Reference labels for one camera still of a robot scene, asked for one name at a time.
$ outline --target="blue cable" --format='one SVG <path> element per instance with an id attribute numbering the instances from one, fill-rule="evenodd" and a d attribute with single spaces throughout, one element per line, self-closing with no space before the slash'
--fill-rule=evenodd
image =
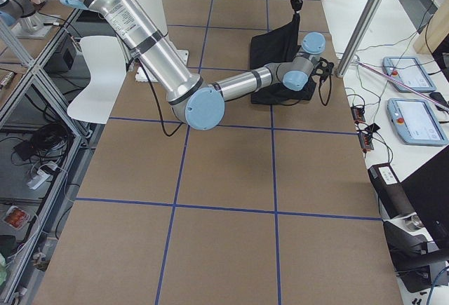
<path id="1" fill-rule="evenodd" d="M 436 286 L 436 282 L 437 282 L 438 279 L 441 277 L 441 275 L 443 275 L 443 273 L 445 273 L 447 270 L 449 270 L 449 266 L 445 267 L 443 270 L 441 270 L 441 271 L 438 273 L 438 275 L 436 275 L 434 281 L 432 282 L 432 286 L 431 286 L 431 288 L 430 288 L 429 296 L 427 297 L 427 303 L 426 303 L 426 305 L 429 305 L 429 304 L 430 304 L 430 298 L 431 298 L 432 293 L 433 293 L 433 291 L 434 291 L 434 288 L 435 288 L 435 286 Z"/>

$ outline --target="blue joint cap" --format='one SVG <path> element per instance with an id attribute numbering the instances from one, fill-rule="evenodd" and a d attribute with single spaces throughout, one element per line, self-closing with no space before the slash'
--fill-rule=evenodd
<path id="1" fill-rule="evenodd" d="M 302 40 L 302 49 L 306 53 L 319 55 L 326 49 L 326 39 L 320 33 L 308 33 Z"/>
<path id="2" fill-rule="evenodd" d="M 210 130 L 225 114 L 225 100 L 214 88 L 201 88 L 190 96 L 185 107 L 187 123 L 195 130 Z"/>
<path id="3" fill-rule="evenodd" d="M 283 75 L 282 84 L 293 91 L 300 91 L 309 80 L 309 75 L 299 70 L 292 70 Z"/>
<path id="4" fill-rule="evenodd" d="M 63 5 L 79 8 L 79 9 L 88 9 L 85 4 L 81 0 L 59 0 Z"/>
<path id="5" fill-rule="evenodd" d="M 6 23 L 7 26 L 12 26 L 15 23 L 15 18 L 2 11 L 0 11 L 0 18 Z"/>

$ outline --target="tablet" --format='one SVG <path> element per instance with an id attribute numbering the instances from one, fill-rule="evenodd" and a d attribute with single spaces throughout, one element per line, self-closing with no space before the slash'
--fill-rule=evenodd
<path id="1" fill-rule="evenodd" d="M 430 93 L 436 90 L 434 82 L 416 57 L 384 57 L 382 66 L 385 74 L 406 84 L 413 90 L 421 93 Z M 393 85 L 402 93 L 410 92 L 404 87 L 394 83 Z"/>
<path id="2" fill-rule="evenodd" d="M 443 129 L 426 100 L 391 98 L 387 109 L 399 137 L 409 145 L 449 144 Z"/>

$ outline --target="white table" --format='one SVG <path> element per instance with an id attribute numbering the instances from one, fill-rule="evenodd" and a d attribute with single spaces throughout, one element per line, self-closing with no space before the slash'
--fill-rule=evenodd
<path id="1" fill-rule="evenodd" d="M 362 13 L 362 10 L 367 0 L 324 0 L 323 7 L 326 13 L 326 19 L 330 33 L 333 36 L 333 44 L 335 51 L 343 53 L 349 38 L 354 31 L 356 23 Z M 416 32 L 415 27 L 408 18 L 399 0 L 383 0 L 379 9 L 377 10 L 373 21 L 371 22 L 366 35 L 359 49 L 364 49 L 368 46 L 378 46 L 381 44 L 392 44 L 402 39 L 408 38 Z M 430 62 L 433 58 L 430 55 L 418 55 L 413 49 L 413 42 L 416 40 L 417 34 L 410 39 L 402 41 L 393 46 L 381 46 L 377 48 L 370 48 L 368 50 L 360 51 L 357 55 L 361 62 L 370 63 L 372 65 L 382 65 L 382 59 L 385 56 L 418 56 L 421 63 Z M 432 73 L 439 70 L 435 62 L 423 66 L 427 72 Z M 359 67 L 360 77 L 362 79 L 363 87 L 374 93 L 380 94 L 384 89 L 387 80 L 380 76 Z M 449 98 L 449 83 L 442 75 L 442 73 L 433 75 L 432 81 L 437 87 L 437 91 L 441 92 L 443 96 Z M 356 73 L 355 65 L 352 65 L 347 73 L 344 75 L 344 84 L 346 87 L 354 89 L 355 93 L 362 96 L 366 103 L 375 103 L 377 98 L 364 90 L 361 87 Z M 347 89 L 347 93 L 353 93 L 352 90 Z M 421 165 L 427 162 L 430 158 L 435 156 L 440 150 L 440 147 L 421 147 L 410 146 L 404 144 L 396 134 L 387 116 L 387 100 L 389 98 L 417 98 L 418 96 L 411 93 L 400 93 L 389 83 L 385 88 L 384 95 L 380 102 L 380 108 L 375 116 L 377 105 L 369 105 L 366 107 L 365 117 L 368 123 L 375 122 L 381 128 L 379 133 L 385 139 L 385 142 L 391 147 L 394 153 L 394 159 L 391 163 L 392 168 L 402 181 Z M 352 103 L 354 96 L 349 97 L 349 102 Z M 356 98 L 356 104 L 361 104 L 361 100 Z M 448 116 L 434 108 L 436 117 L 439 120 L 448 120 Z M 446 135 L 449 135 L 449 124 L 442 125 Z M 376 163 L 387 162 L 387 150 L 380 142 L 373 141 L 375 150 L 366 154 L 366 167 Z M 398 281 L 403 296 L 404 304 L 411 304 L 414 298 L 422 298 L 419 293 L 411 294 L 407 292 L 402 281 Z M 423 298 L 421 304 L 425 304 L 426 299 Z M 434 290 L 432 295 L 432 305 L 443 305 L 449 303 L 449 287 L 439 287 Z"/>

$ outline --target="black monitor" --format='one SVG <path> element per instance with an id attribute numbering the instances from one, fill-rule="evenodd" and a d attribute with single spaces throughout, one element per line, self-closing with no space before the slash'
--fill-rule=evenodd
<path id="1" fill-rule="evenodd" d="M 402 187 L 437 246 L 449 248 L 449 147 L 403 180 Z"/>

